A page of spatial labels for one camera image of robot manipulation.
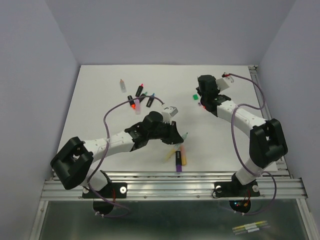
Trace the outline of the pastel green highlighter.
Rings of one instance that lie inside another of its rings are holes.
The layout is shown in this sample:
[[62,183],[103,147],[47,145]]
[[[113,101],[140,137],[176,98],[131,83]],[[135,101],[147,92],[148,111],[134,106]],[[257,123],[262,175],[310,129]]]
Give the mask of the pastel green highlighter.
[[186,140],[187,136],[188,136],[188,132],[186,132],[185,134],[182,135],[182,139],[183,139],[182,143],[177,143],[177,144],[174,145],[174,148],[176,150],[179,149],[180,146],[184,143],[184,141]]

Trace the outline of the black highlighter blue cap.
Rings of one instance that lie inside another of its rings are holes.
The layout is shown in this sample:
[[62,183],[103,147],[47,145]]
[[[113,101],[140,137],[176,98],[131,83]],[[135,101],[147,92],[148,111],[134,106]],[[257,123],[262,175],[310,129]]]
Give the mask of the black highlighter blue cap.
[[149,97],[149,99],[148,99],[148,101],[147,101],[147,103],[146,103],[146,107],[147,107],[147,108],[150,108],[150,107],[151,107],[151,105],[153,104],[154,99],[155,99],[155,93],[153,93],[153,94]]

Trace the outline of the pastel purple highlighter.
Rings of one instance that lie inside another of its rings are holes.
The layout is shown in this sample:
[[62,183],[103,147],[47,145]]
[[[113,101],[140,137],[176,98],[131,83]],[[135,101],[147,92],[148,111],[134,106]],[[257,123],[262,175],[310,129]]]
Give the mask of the pastel purple highlighter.
[[134,100],[134,105],[135,105],[135,114],[140,115],[141,114],[141,106],[140,106],[140,99],[136,98]]

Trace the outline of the black highlighter orange cap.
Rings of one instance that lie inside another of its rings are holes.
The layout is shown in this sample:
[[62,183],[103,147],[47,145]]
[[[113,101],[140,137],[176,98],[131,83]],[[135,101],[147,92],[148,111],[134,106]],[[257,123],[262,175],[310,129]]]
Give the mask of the black highlighter orange cap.
[[135,101],[134,101],[133,97],[131,95],[128,95],[127,99],[129,101],[130,107],[135,110],[136,109],[136,104],[135,104]]

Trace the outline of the black highlighter green cap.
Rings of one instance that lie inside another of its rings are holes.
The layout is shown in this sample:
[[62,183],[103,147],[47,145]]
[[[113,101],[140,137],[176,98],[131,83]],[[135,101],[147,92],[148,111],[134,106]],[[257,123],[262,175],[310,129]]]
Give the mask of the black highlighter green cap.
[[139,97],[139,102],[141,103],[141,102],[145,99],[145,97],[146,97],[147,95],[148,95],[147,92],[142,93],[142,94],[140,95],[140,97]]

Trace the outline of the black highlighter pink tip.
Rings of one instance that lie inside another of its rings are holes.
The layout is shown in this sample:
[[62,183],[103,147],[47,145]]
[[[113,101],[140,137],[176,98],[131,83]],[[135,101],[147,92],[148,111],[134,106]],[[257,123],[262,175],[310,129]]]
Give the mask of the black highlighter pink tip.
[[144,88],[144,85],[143,85],[143,84],[141,84],[141,85],[138,86],[137,91],[136,91],[136,93],[135,93],[135,96],[136,96],[136,97],[140,97],[140,96],[141,96],[142,91],[143,91],[143,88]]

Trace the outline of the clear marker orange tip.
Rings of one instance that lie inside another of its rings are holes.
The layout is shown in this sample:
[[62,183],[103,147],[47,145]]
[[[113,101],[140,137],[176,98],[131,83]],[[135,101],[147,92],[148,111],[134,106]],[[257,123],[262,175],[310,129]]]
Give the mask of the clear marker orange tip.
[[123,93],[126,93],[127,92],[127,89],[126,89],[126,85],[125,85],[125,82],[121,79],[119,81],[119,84],[120,84],[120,89]]

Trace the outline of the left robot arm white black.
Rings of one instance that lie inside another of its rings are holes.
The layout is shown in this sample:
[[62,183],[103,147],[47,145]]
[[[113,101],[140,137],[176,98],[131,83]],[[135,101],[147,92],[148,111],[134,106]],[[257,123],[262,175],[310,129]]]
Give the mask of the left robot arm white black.
[[76,136],[69,139],[50,165],[65,190],[82,186],[106,197],[111,193],[111,182],[105,173],[95,171],[92,164],[115,154],[136,151],[150,140],[161,140],[167,145],[184,142],[175,121],[165,122],[162,114],[151,111],[143,121],[109,138],[82,141]]

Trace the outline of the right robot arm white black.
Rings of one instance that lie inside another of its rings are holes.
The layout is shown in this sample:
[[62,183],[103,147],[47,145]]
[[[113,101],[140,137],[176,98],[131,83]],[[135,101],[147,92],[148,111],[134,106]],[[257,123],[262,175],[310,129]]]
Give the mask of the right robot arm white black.
[[255,181],[273,162],[278,161],[288,153],[288,147],[281,123],[272,118],[270,120],[258,117],[246,107],[256,107],[247,103],[236,104],[230,97],[221,92],[231,86],[236,74],[224,73],[216,79],[212,75],[201,75],[197,78],[197,93],[204,108],[222,120],[230,123],[233,147],[236,156],[240,156],[235,129],[239,129],[249,138],[249,159],[239,160],[239,169],[230,182],[231,192],[242,195],[248,190],[248,184]]

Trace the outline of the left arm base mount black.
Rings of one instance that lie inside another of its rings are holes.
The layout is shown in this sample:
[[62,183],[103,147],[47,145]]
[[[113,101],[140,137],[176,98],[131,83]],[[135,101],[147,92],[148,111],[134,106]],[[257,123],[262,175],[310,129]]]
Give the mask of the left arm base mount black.
[[[107,185],[99,191],[85,186],[81,197],[93,200],[92,208],[96,216],[114,219],[129,215],[130,209],[116,202],[116,200],[127,198],[128,184],[126,182],[112,182],[105,172],[102,172],[102,174],[107,180]],[[111,214],[115,208],[124,210],[124,213],[118,215]]]

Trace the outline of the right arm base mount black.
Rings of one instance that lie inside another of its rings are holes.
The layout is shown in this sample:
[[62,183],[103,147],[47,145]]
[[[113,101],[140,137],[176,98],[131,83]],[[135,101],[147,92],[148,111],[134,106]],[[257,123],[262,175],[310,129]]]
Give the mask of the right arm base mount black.
[[230,181],[214,182],[214,188],[211,193],[214,199],[234,198],[229,200],[229,205],[233,211],[241,214],[248,214],[252,203],[252,197],[260,197],[260,189],[257,181],[242,185],[234,173]]

